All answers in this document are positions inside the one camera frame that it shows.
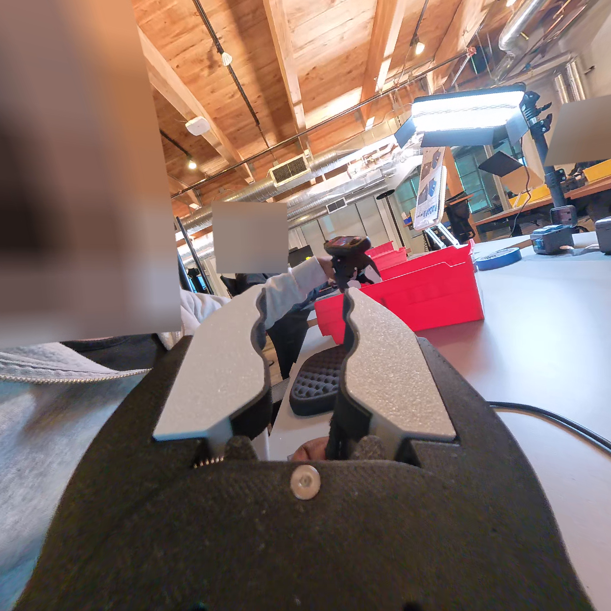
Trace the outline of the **led panel light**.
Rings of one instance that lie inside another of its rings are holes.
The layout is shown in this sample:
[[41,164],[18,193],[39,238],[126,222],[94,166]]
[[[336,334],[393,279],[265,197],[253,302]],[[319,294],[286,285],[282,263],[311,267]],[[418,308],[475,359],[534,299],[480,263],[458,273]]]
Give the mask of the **led panel light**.
[[491,145],[494,136],[511,143],[529,132],[543,166],[544,179],[555,208],[566,205],[554,162],[547,162],[546,134],[552,114],[541,114],[550,104],[537,106],[539,95],[518,82],[509,86],[481,88],[451,94],[420,96],[411,107],[408,133],[423,134],[422,147]]

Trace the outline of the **instruction poster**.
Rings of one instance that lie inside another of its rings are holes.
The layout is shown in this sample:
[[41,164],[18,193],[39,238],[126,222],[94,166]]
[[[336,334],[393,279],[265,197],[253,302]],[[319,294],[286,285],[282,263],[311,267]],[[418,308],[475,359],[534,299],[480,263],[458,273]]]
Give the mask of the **instruction poster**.
[[444,166],[445,147],[427,147],[423,150],[423,163],[419,176],[416,209],[412,215],[416,232],[438,225],[446,199],[447,171]]

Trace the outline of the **blue tape roll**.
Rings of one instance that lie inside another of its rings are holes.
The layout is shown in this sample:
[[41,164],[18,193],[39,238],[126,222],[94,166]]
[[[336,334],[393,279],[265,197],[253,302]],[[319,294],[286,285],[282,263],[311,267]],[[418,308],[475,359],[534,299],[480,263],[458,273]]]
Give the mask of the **blue tape roll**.
[[523,258],[521,249],[517,247],[504,248],[475,259],[478,271],[492,271],[515,264]]

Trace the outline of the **black quilted foam pad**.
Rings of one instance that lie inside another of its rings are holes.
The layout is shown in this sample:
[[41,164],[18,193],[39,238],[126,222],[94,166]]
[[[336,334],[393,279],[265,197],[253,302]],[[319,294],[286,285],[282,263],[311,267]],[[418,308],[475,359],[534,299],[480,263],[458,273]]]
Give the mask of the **black quilted foam pad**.
[[296,416],[313,417],[333,411],[346,356],[346,348],[339,345],[311,355],[303,362],[289,394],[289,404]]

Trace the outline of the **black inner shirt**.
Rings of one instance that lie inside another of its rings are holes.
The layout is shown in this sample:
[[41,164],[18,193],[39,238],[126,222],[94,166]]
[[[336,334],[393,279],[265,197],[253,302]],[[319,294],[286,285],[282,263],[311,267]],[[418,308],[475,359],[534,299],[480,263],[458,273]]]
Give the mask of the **black inner shirt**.
[[116,371],[152,369],[168,352],[157,334],[64,341],[62,344],[85,358]]

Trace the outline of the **black floor lamp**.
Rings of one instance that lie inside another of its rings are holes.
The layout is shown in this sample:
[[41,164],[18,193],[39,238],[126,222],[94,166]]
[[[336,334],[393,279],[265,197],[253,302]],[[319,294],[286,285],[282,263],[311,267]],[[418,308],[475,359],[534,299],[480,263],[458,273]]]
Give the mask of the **black floor lamp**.
[[390,199],[389,197],[391,195],[393,195],[394,193],[394,189],[388,189],[383,193],[380,193],[379,195],[376,196],[377,201],[382,202],[384,201],[386,203],[386,207],[387,207],[387,218],[390,220],[390,222],[392,223],[392,226],[394,228],[394,237],[397,238],[398,242],[400,243],[401,247],[404,247],[404,242],[403,242],[403,238],[401,235],[401,231],[397,225],[396,219],[394,217],[393,214],[393,209],[392,209],[392,205],[390,203]]

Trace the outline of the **silver ventilation duct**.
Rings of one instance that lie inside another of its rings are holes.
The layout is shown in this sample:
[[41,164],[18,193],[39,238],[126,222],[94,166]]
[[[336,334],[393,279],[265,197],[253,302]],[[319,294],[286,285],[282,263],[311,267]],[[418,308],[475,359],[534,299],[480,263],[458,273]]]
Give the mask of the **silver ventilation duct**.
[[327,172],[348,164],[363,154],[362,149],[329,149],[323,153],[310,157],[310,172],[295,179],[286,185],[275,187],[269,175],[265,179],[253,182],[234,195],[223,196],[220,200],[212,201],[202,209],[191,213],[189,216],[179,218],[183,228],[187,231],[196,232],[212,223],[212,205],[224,202],[264,202],[279,194],[282,194],[296,186],[311,179],[315,179]]

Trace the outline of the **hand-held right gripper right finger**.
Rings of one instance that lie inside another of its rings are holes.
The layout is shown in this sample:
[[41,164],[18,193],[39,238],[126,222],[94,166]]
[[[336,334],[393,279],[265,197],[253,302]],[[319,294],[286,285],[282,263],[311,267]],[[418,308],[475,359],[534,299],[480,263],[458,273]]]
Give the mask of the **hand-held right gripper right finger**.
[[452,444],[457,433],[416,334],[357,288],[344,293],[346,323],[328,456],[350,458],[376,437],[388,460],[417,461],[414,441]]

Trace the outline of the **red plastic bin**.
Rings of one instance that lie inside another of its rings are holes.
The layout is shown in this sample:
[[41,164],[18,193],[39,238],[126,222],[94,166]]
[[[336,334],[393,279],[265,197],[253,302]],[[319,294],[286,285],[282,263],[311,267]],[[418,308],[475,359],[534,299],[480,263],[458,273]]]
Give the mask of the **red plastic bin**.
[[485,315],[475,277],[473,240],[449,246],[381,271],[382,282],[361,291],[414,332],[482,320]]
[[395,249],[393,241],[389,241],[380,246],[370,248],[365,253],[375,264],[382,279],[386,279],[391,277],[389,276],[391,268],[407,261],[409,254],[411,254],[411,249],[405,247]]

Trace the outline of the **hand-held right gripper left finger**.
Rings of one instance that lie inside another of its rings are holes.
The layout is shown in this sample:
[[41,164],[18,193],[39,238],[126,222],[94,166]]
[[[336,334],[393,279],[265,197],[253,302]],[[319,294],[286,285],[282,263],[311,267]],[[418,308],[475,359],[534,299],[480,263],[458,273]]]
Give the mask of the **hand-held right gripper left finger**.
[[232,418],[270,388],[258,344],[266,317],[264,286],[231,299],[195,330],[153,431],[156,441],[205,439],[223,453]]

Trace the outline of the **person's left forearm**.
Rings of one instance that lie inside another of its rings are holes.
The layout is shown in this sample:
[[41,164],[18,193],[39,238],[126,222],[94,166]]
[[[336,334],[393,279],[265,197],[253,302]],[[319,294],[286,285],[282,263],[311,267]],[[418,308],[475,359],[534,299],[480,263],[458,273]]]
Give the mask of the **person's left forearm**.
[[271,328],[294,306],[305,302],[317,287],[334,279],[331,256],[313,256],[290,271],[267,279],[265,328]]

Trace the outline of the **black battery pack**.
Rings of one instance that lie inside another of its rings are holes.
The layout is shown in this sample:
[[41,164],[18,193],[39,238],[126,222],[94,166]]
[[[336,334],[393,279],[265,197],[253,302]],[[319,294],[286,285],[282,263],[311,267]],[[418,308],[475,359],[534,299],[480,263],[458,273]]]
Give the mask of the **black battery pack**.
[[574,247],[573,228],[563,224],[539,227],[530,234],[530,240],[535,254],[553,256]]

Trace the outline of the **white air vent grille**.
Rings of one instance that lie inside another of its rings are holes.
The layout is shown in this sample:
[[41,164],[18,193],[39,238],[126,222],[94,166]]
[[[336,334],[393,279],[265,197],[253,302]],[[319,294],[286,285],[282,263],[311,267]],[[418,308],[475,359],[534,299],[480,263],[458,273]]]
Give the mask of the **white air vent grille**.
[[268,171],[268,175],[275,187],[291,183],[297,178],[310,172],[310,157],[308,152],[302,153],[283,163],[274,165]]

